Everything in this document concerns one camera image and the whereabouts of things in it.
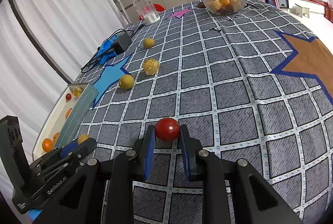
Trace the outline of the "red cherry tomato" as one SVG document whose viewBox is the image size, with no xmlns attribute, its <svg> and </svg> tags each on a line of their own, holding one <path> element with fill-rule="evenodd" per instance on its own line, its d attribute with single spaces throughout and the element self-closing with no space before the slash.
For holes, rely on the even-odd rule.
<svg viewBox="0 0 333 224">
<path fill-rule="evenodd" d="M 71 98 L 72 98 L 72 95 L 71 95 L 70 93 L 68 93 L 68 94 L 66 95 L 66 100 L 71 100 Z"/>
</svg>

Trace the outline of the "black power adapter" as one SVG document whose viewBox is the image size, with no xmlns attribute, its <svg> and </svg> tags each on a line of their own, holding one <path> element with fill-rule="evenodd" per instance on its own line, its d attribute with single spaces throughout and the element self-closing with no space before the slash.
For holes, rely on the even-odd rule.
<svg viewBox="0 0 333 224">
<path fill-rule="evenodd" d="M 111 39 L 111 50 L 116 55 L 124 53 L 128 47 L 132 44 L 132 39 L 127 32 L 121 32 L 114 35 Z"/>
</svg>

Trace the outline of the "grey checked tablecloth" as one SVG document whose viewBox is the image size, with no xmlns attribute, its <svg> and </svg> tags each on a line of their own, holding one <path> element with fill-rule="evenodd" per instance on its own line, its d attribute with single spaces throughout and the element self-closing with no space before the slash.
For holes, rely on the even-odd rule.
<svg viewBox="0 0 333 224">
<path fill-rule="evenodd" d="M 169 9 L 135 31 L 124 68 L 132 89 L 112 84 L 87 112 L 78 135 L 97 141 L 93 156 L 110 160 L 130 149 L 147 126 L 171 117 L 218 157 L 247 159 L 304 223 L 317 223 L 332 203 L 332 104 L 313 78 L 275 74 L 292 54 L 280 33 L 310 42 L 308 21 L 259 0 L 231 16 L 196 2 Z M 155 45 L 143 47 L 152 38 Z M 159 70 L 147 76 L 147 59 Z"/>
</svg>

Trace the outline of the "physalis in tray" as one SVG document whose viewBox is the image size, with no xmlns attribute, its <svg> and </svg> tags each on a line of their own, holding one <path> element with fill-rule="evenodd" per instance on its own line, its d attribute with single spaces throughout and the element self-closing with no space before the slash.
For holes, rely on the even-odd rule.
<svg viewBox="0 0 333 224">
<path fill-rule="evenodd" d="M 73 90 L 73 95 L 76 98 L 80 97 L 82 93 L 83 93 L 83 89 L 80 87 L 75 87 Z"/>
</svg>

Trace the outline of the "far green lime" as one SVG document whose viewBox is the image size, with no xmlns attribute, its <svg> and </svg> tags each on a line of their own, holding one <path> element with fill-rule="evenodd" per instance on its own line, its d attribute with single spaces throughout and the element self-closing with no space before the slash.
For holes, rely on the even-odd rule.
<svg viewBox="0 0 333 224">
<path fill-rule="evenodd" d="M 151 47 L 153 47 L 155 45 L 155 40 L 152 38 L 146 38 L 143 40 L 143 47 L 145 49 L 150 49 Z"/>
</svg>

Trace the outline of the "clear plastic bottle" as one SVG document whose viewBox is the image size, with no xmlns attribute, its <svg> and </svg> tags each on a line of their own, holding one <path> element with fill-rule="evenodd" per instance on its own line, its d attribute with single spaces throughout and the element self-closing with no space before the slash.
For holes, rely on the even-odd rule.
<svg viewBox="0 0 333 224">
<path fill-rule="evenodd" d="M 139 14 L 139 18 L 146 25 L 151 25 L 160 20 L 160 15 L 151 0 L 133 0 L 133 6 Z"/>
</svg>

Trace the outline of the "white tray with teal rim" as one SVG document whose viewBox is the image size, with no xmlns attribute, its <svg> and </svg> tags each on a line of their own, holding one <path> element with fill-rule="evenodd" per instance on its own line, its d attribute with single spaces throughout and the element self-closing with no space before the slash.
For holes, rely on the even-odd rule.
<svg viewBox="0 0 333 224">
<path fill-rule="evenodd" d="M 73 95 L 75 87 L 83 89 L 83 93 L 78 98 Z M 68 93 L 72 95 L 71 100 L 66 100 Z M 32 159 L 36 160 L 46 153 L 42 149 L 42 142 L 45 138 L 51 139 L 54 142 L 54 147 L 70 144 L 75 139 L 79 126 L 97 96 L 97 89 L 89 83 L 68 85 L 42 126 L 33 147 Z"/>
</svg>

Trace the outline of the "glass fruit bowl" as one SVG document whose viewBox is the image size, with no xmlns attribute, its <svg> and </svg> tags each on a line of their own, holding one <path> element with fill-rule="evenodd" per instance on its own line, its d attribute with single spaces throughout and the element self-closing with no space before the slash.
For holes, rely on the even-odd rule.
<svg viewBox="0 0 333 224">
<path fill-rule="evenodd" d="M 217 15 L 236 14 L 244 8 L 245 0 L 202 0 L 205 7 Z"/>
</svg>

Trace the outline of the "green lime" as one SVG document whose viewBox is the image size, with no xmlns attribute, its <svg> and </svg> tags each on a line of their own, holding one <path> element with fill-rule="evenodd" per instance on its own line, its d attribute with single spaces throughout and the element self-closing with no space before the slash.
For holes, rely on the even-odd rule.
<svg viewBox="0 0 333 224">
<path fill-rule="evenodd" d="M 129 90 L 134 85 L 134 78 L 130 74 L 125 74 L 119 79 L 119 87 L 123 90 Z"/>
<path fill-rule="evenodd" d="M 155 40 L 152 38 L 146 38 L 143 40 L 143 47 L 145 49 L 150 49 L 151 47 L 153 47 L 155 45 Z"/>
</svg>

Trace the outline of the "white curtain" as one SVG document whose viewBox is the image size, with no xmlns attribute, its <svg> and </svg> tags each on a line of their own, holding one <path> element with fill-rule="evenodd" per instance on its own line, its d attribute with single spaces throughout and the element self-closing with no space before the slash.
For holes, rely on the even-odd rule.
<svg viewBox="0 0 333 224">
<path fill-rule="evenodd" d="M 18 117 L 27 157 L 67 83 L 126 25 L 113 0 L 1 2 L 1 116 Z"/>
</svg>

